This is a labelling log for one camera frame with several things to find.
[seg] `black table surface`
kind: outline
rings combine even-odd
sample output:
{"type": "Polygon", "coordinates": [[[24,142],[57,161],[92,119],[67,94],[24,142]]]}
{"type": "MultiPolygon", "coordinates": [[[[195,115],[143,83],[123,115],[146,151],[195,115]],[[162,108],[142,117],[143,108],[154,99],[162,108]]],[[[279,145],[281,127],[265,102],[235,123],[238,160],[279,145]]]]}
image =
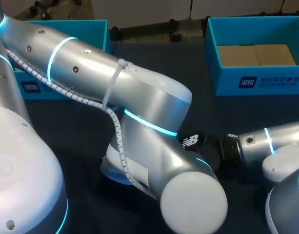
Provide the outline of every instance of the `black table surface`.
{"type": "MultiPolygon", "coordinates": [[[[239,134],[299,120],[299,96],[215,97],[202,43],[114,45],[114,54],[186,85],[193,102],[179,134],[239,134]]],[[[159,204],[99,169],[114,134],[102,111],[73,101],[27,101],[34,128],[60,161],[72,234],[172,233],[159,204]]],[[[261,186],[220,177],[228,214],[219,234],[269,234],[261,186]]]]}

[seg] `blue box label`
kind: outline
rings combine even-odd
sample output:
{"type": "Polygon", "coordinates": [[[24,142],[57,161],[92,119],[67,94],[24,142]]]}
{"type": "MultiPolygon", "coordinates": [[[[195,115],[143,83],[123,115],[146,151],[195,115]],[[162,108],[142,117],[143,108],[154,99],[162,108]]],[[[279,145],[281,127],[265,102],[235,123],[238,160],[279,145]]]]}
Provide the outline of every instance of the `blue box label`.
{"type": "Polygon", "coordinates": [[[296,86],[299,77],[274,77],[274,78],[260,78],[258,87],[283,87],[296,86]]]}
{"type": "Polygon", "coordinates": [[[238,88],[253,88],[256,84],[257,77],[242,77],[238,88]]]}

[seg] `robotic arm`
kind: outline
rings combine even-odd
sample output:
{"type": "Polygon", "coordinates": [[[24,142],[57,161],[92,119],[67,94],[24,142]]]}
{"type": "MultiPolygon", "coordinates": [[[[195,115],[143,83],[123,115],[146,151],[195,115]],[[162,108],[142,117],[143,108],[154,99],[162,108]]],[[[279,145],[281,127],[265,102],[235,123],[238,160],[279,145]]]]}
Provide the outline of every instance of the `robotic arm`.
{"type": "Polygon", "coordinates": [[[299,121],[220,140],[225,158],[262,168],[273,189],[265,214],[272,234],[299,234],[299,121]]]}
{"type": "MultiPolygon", "coordinates": [[[[198,154],[185,151],[174,137],[192,99],[185,86],[51,28],[9,18],[1,10],[0,38],[22,70],[111,116],[116,134],[101,164],[106,176],[155,197],[165,222],[176,233],[210,234],[221,226],[227,214],[223,188],[210,166],[198,154]],[[120,121],[107,103],[126,108],[120,121]]],[[[61,169],[29,124],[2,43],[0,89],[10,92],[0,92],[0,183],[4,188],[0,189],[0,234],[9,230],[16,234],[62,233],[68,201],[61,169]],[[8,78],[4,83],[2,75],[8,78]],[[14,180],[5,188],[8,174],[14,180]],[[21,216],[13,212],[22,214],[27,205],[35,209],[21,216]],[[51,215],[58,217],[55,225],[51,215]]]]}

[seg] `new balance logo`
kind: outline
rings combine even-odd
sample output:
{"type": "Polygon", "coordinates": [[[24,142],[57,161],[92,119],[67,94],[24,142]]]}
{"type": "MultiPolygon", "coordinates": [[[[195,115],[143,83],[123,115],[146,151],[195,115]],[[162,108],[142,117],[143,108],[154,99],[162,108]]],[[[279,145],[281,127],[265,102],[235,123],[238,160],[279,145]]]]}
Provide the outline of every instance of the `new balance logo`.
{"type": "Polygon", "coordinates": [[[238,136],[234,134],[227,134],[227,137],[238,139],[238,136]]]}
{"type": "Polygon", "coordinates": [[[191,136],[189,139],[188,138],[184,139],[182,146],[187,147],[196,144],[198,141],[198,137],[199,137],[198,135],[194,135],[191,136]]]}

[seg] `screw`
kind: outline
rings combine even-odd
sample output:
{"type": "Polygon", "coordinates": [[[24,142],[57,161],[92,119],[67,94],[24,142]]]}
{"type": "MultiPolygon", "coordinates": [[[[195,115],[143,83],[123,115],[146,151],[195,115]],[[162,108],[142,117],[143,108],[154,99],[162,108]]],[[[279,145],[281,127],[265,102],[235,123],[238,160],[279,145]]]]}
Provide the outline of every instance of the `screw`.
{"type": "Polygon", "coordinates": [[[252,137],[249,137],[249,138],[247,138],[247,140],[246,140],[248,143],[252,143],[253,142],[253,138],[252,137]]]}

